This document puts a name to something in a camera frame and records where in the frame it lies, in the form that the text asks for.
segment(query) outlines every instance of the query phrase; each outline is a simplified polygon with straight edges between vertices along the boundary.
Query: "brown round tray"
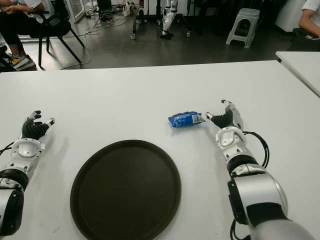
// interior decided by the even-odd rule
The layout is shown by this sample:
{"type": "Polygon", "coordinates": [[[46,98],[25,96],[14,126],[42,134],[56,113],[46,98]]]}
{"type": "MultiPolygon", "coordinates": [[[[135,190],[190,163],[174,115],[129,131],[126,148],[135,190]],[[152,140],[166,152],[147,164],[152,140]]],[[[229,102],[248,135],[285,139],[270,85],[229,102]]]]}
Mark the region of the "brown round tray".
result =
{"type": "Polygon", "coordinates": [[[152,143],[125,140],[82,166],[70,207],[89,240],[152,240],[174,217],[180,197],[181,180],[170,156],[152,143]]]}

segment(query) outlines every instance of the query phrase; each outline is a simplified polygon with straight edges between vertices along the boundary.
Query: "gray tile floor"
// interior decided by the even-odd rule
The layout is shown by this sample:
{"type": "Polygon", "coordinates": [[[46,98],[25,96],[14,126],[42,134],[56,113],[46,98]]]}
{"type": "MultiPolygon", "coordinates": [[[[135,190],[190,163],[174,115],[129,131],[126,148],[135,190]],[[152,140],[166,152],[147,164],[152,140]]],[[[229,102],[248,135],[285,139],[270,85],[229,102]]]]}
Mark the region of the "gray tile floor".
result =
{"type": "MultiPolygon", "coordinates": [[[[83,17],[73,24],[78,34],[84,34],[97,19],[83,17]]],[[[274,29],[260,28],[250,48],[244,48],[239,42],[226,45],[226,34],[216,36],[213,24],[206,24],[202,28],[202,35],[192,33],[186,36],[186,29],[182,22],[175,22],[171,32],[175,34],[172,40],[160,39],[161,26],[154,22],[137,25],[136,40],[131,40],[132,16],[127,22],[117,27],[102,27],[97,35],[87,35],[86,47],[91,56],[88,64],[70,67],[68,69],[95,68],[123,68],[164,65],[207,64],[241,61],[262,61],[277,59],[276,51],[286,51],[291,37],[282,36],[274,29]]],[[[88,60],[87,53],[74,37],[65,41],[83,61],[88,60]]],[[[50,52],[46,52],[45,44],[42,49],[42,66],[46,70],[58,70],[66,66],[77,64],[77,61],[65,49],[58,39],[52,39],[50,52]]],[[[23,43],[27,53],[38,63],[38,42],[23,43]]],[[[37,66],[31,70],[40,70],[37,66]]]]}

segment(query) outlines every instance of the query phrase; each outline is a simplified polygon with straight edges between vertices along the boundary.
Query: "robotic arm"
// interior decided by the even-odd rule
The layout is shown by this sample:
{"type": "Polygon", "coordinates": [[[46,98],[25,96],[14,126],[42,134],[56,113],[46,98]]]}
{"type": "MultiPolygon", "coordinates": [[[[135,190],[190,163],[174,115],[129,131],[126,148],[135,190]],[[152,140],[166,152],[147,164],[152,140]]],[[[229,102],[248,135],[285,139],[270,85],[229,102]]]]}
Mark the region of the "robotic arm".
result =
{"type": "Polygon", "coordinates": [[[34,122],[41,118],[41,111],[34,111],[26,118],[20,138],[11,147],[11,160],[0,170],[0,236],[14,234],[21,225],[24,191],[38,165],[45,145],[39,141],[55,123],[34,122]]]}
{"type": "Polygon", "coordinates": [[[250,230],[244,240],[315,240],[305,228],[287,218],[284,190],[247,149],[243,120],[235,105],[227,100],[222,103],[224,115],[207,112],[206,117],[221,128],[215,140],[231,177],[227,185],[234,218],[250,230]]]}

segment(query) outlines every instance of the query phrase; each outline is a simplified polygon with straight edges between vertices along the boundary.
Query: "blue snack bag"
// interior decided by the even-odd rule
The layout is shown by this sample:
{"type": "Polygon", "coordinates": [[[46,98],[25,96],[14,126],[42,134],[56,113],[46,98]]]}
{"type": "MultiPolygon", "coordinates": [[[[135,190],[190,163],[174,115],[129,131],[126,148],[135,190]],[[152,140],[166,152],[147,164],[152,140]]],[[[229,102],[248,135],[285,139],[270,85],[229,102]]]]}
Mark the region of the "blue snack bag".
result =
{"type": "Polygon", "coordinates": [[[172,124],[172,127],[174,128],[182,128],[204,122],[201,113],[198,113],[196,111],[186,111],[184,113],[178,113],[168,117],[168,119],[172,124]]]}

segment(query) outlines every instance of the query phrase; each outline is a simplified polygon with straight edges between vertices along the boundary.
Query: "white table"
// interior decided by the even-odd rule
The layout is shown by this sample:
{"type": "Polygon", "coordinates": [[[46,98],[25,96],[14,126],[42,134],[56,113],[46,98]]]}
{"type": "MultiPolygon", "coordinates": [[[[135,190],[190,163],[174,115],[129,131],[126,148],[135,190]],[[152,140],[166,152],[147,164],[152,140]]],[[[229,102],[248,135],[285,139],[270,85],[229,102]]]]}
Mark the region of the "white table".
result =
{"type": "Polygon", "coordinates": [[[320,98],[320,52],[277,51],[282,64],[320,98]]]}
{"type": "MultiPolygon", "coordinates": [[[[31,111],[56,118],[25,192],[21,228],[7,240],[84,240],[70,212],[74,178],[99,149],[127,139],[161,147],[180,173],[178,212],[157,239],[229,239],[233,215],[218,127],[174,129],[167,119],[184,111],[222,114],[221,99],[234,102],[245,130],[267,141],[268,171],[287,194],[289,217],[319,239],[320,99],[277,61],[261,61],[1,73],[0,146],[18,137],[31,111]]],[[[262,162],[260,143],[248,138],[262,162]]],[[[8,160],[6,152],[0,164],[8,160]]]]}

